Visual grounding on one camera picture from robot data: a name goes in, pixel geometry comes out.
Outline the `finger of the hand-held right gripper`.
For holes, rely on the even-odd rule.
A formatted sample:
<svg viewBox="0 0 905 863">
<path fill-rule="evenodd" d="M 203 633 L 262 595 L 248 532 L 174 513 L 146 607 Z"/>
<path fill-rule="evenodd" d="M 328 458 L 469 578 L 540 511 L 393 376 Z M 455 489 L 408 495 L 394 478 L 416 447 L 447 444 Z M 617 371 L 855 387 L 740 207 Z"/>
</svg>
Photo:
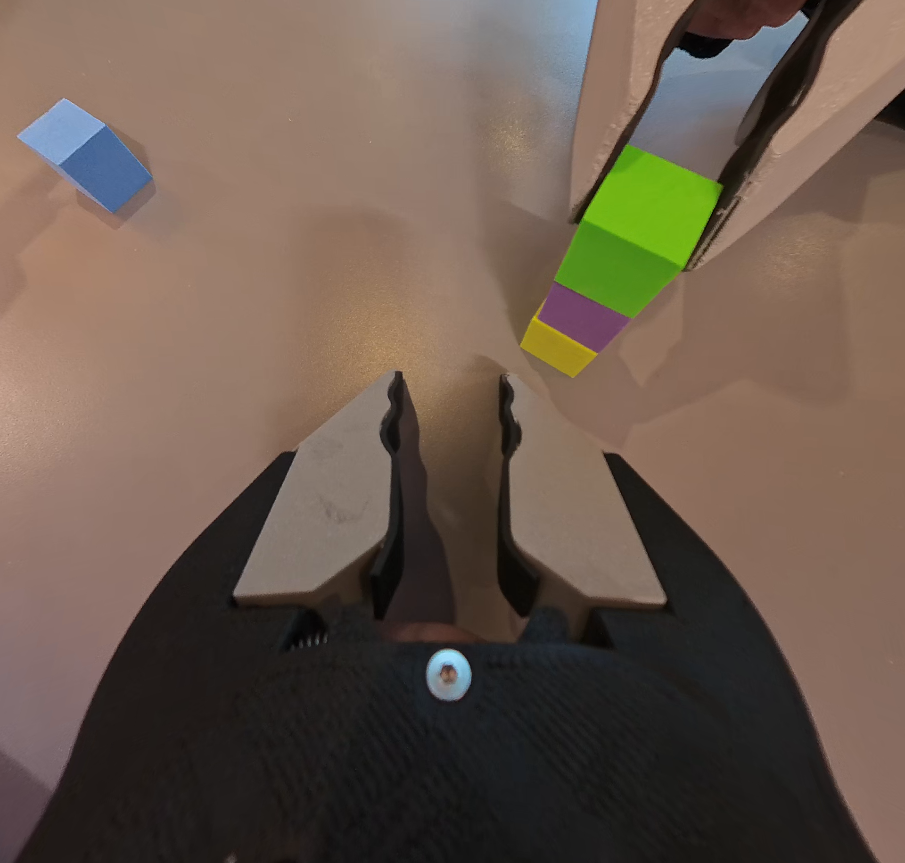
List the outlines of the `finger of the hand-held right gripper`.
<svg viewBox="0 0 905 863">
<path fill-rule="evenodd" d="M 784 203 L 904 86 L 904 0 L 820 0 L 744 116 L 688 271 Z"/>
<path fill-rule="evenodd" d="M 577 223 L 638 126 L 699 0 L 597 0 L 572 141 Z"/>
</svg>

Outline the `green foam cube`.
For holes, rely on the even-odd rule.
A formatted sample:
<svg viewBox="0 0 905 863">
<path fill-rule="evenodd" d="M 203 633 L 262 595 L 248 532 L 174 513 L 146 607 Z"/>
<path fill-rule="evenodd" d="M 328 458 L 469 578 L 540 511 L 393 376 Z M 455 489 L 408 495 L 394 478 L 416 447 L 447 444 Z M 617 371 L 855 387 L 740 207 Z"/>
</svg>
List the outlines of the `green foam cube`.
<svg viewBox="0 0 905 863">
<path fill-rule="evenodd" d="M 626 145 L 580 219 L 556 283 L 634 318 L 684 271 L 721 192 L 716 180 Z"/>
</svg>

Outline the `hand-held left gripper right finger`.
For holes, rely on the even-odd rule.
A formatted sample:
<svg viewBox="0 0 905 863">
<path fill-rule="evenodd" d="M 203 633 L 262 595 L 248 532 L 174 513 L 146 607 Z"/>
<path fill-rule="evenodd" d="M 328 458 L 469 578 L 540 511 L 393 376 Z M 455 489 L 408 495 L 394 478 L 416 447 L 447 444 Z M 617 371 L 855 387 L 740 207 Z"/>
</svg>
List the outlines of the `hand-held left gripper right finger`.
<svg viewBox="0 0 905 863">
<path fill-rule="evenodd" d="M 519 377 L 500 377 L 497 577 L 526 620 L 661 609 L 665 591 L 603 451 Z"/>
</svg>

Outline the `blue foam cube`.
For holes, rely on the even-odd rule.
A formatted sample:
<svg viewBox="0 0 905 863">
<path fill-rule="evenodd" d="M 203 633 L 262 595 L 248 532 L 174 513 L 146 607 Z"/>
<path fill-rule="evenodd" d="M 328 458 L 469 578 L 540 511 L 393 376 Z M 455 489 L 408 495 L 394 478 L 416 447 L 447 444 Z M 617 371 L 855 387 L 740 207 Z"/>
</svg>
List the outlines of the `blue foam cube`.
<svg viewBox="0 0 905 863">
<path fill-rule="evenodd" d="M 117 213 L 153 178 L 103 121 L 61 99 L 17 134 L 17 139 L 109 213 Z"/>
</svg>

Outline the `purple foam cube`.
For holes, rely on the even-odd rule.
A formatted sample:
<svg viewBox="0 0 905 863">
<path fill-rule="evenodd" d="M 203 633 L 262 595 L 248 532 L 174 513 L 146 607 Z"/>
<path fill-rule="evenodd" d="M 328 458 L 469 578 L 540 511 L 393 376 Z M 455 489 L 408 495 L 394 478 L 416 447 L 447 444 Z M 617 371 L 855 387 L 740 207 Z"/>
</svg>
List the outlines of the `purple foam cube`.
<svg viewBox="0 0 905 863">
<path fill-rule="evenodd" d="M 602 351 L 631 322 L 630 317 L 558 282 L 551 284 L 537 318 L 594 353 Z"/>
</svg>

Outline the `yellow foam cube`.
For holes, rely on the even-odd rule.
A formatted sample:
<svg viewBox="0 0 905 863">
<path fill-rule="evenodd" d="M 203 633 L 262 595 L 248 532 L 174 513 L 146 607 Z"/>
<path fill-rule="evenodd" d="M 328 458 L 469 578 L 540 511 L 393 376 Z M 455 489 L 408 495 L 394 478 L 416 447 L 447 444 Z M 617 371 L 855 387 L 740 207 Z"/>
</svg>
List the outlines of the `yellow foam cube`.
<svg viewBox="0 0 905 863">
<path fill-rule="evenodd" d="M 546 303 L 541 303 L 519 346 L 527 354 L 573 379 L 598 356 L 598 352 L 543 322 L 540 313 L 545 308 Z"/>
</svg>

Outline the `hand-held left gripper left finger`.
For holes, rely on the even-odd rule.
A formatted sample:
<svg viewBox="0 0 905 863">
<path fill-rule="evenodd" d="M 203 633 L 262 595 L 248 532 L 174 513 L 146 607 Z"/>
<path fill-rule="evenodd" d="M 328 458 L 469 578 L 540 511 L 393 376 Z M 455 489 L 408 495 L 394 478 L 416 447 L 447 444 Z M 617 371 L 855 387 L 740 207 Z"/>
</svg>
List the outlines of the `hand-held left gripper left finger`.
<svg viewBox="0 0 905 863">
<path fill-rule="evenodd" d="M 243 607 L 368 601 L 382 620 L 404 567 L 403 374 L 388 371 L 298 446 L 233 599 Z"/>
</svg>

